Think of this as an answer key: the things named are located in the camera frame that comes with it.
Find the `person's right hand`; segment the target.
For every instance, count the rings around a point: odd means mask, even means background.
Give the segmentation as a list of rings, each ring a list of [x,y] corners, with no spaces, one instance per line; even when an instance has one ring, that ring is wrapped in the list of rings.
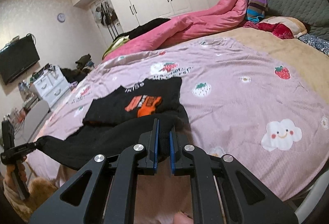
[[[173,224],[193,224],[193,219],[179,211],[173,217]]]

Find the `person's left hand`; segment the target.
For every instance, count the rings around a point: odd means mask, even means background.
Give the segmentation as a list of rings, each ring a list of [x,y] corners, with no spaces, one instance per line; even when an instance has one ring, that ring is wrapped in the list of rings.
[[[26,159],[27,157],[24,156],[18,163],[6,166],[3,184],[16,193],[19,193],[17,183],[26,184],[27,182],[26,167],[24,166]]]

